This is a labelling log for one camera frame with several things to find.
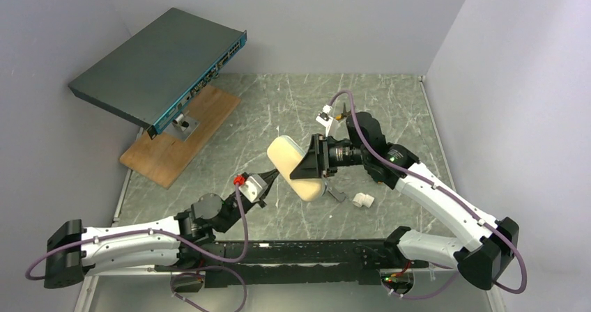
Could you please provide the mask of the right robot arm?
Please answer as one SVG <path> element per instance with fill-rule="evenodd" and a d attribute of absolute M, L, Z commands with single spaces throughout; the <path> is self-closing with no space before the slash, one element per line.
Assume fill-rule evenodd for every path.
<path fill-rule="evenodd" d="M 386 141 L 380 123 L 371 114 L 348 116 L 348 138 L 342 140 L 331 133 L 337 124 L 335 118 L 321 112 L 316 120 L 325 133 L 312 135 L 303 158 L 287 170 L 291 180 L 319 180 L 333 176 L 342 166 L 362 166 L 375 182 L 418 202 L 453 233 L 453 237 L 443 237 L 400 226 L 384 242 L 391 257 L 456 269 L 481 290 L 498 285 L 516 256 L 519 225 L 513 219 L 497 219 L 471 205 L 442 183 L 417 155 Z"/>

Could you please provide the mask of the white pipe elbow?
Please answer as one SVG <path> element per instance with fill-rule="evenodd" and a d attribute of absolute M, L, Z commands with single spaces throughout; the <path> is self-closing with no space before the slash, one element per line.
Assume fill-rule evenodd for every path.
<path fill-rule="evenodd" d="M 364 194 L 364 193 L 357 193 L 353 199 L 352 199 L 352 203 L 354 206 L 361 208 L 361 207 L 366 207 L 366 208 L 370 208 L 373 203 L 374 203 L 375 198 L 369 194 Z"/>

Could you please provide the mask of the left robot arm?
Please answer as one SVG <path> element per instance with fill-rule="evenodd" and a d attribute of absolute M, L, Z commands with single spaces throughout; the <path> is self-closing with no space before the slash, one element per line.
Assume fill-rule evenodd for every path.
<path fill-rule="evenodd" d="M 214 247 L 216 233 L 227 232 L 243 221 L 265 198 L 279 171 L 242 173 L 235 190 L 226 198 L 204 194 L 178 214 L 143 224 L 111 228 L 85 227 L 81 220 L 65 222 L 47 240 L 45 274 L 47 289 L 65 288 L 109 270 L 143 265 L 191 269 L 204 259 L 219 264 L 245 258 L 248 237 L 238 255 L 226 256 Z"/>

